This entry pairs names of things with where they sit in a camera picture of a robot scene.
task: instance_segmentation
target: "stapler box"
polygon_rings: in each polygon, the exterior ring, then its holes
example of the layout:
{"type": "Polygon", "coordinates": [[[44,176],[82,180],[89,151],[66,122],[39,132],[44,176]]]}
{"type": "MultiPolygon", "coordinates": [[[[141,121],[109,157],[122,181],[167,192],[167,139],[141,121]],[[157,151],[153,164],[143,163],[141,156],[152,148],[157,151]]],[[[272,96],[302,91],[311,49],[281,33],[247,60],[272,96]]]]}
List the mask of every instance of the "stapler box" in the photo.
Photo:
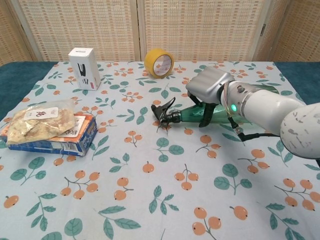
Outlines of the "stapler box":
{"type": "Polygon", "coordinates": [[[93,48],[75,47],[68,54],[79,89],[97,90],[101,83],[93,48]]]}

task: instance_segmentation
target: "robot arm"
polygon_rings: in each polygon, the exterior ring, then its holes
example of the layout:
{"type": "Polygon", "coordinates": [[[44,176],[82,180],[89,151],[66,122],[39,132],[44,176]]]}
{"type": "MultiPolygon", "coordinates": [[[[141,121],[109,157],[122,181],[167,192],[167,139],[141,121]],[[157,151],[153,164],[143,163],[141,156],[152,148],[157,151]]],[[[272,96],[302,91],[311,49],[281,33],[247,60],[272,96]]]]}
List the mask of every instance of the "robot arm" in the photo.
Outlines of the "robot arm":
{"type": "Polygon", "coordinates": [[[242,141],[261,136],[280,136],[291,153],[320,158],[320,103],[305,105],[255,85],[235,81],[230,73],[206,67],[186,85],[188,94],[208,104],[222,104],[232,128],[242,141]],[[232,115],[240,115],[272,134],[244,135],[232,115]]]}

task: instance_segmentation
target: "yellow tape roll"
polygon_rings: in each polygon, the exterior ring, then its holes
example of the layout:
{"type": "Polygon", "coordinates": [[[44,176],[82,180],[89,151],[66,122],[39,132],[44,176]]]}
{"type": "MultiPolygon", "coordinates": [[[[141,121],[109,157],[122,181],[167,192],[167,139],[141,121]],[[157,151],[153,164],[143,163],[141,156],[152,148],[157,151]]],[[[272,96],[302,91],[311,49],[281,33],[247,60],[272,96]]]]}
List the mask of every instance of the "yellow tape roll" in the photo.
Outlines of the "yellow tape roll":
{"type": "Polygon", "coordinates": [[[144,58],[144,67],[156,79],[168,76],[174,67],[174,63],[173,56],[161,48],[152,49],[144,58]]]}

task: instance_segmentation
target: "plastic bag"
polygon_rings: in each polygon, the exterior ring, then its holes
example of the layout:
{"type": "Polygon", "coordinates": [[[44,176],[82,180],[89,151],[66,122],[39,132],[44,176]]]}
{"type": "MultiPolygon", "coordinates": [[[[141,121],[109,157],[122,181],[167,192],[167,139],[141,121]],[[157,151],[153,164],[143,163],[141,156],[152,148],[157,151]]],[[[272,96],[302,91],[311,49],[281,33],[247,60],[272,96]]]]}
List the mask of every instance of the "plastic bag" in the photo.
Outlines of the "plastic bag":
{"type": "Polygon", "coordinates": [[[75,126],[74,102],[52,101],[18,111],[12,118],[7,145],[46,140],[75,126]]]}

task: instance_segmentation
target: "floral tablecloth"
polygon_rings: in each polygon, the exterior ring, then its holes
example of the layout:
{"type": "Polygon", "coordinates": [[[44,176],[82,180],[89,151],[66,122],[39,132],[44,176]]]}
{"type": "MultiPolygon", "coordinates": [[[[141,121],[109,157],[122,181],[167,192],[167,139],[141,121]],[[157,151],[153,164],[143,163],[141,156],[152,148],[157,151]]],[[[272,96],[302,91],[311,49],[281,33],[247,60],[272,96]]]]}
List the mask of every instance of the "floral tablecloth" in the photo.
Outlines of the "floral tablecloth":
{"type": "Polygon", "coordinates": [[[96,116],[98,133],[84,157],[0,142],[0,239],[320,239],[314,160],[275,137],[242,143],[228,124],[158,127],[151,104],[193,105],[185,84],[205,66],[300,99],[272,62],[181,61],[157,80],[142,62],[99,62],[97,91],[78,89],[70,63],[59,62],[0,129],[27,106],[71,98],[76,112],[96,116]]]}

